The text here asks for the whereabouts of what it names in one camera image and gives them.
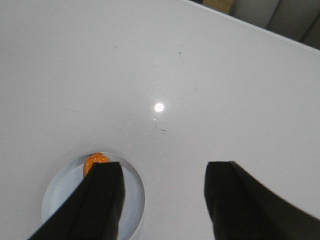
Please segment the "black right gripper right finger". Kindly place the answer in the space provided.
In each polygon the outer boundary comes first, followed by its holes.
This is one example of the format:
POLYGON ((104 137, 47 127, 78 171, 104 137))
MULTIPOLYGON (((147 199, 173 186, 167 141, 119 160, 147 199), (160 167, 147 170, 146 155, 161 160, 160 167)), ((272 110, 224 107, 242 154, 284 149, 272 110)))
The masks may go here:
POLYGON ((320 220, 234 161, 208 162, 204 197, 216 240, 318 240, 320 220))

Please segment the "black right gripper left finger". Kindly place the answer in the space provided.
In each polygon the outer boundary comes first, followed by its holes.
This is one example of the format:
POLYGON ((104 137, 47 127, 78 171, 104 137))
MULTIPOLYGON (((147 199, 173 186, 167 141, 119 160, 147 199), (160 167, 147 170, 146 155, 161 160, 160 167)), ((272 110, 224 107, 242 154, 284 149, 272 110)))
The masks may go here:
POLYGON ((125 200, 119 162, 95 163, 32 240, 115 240, 125 200))

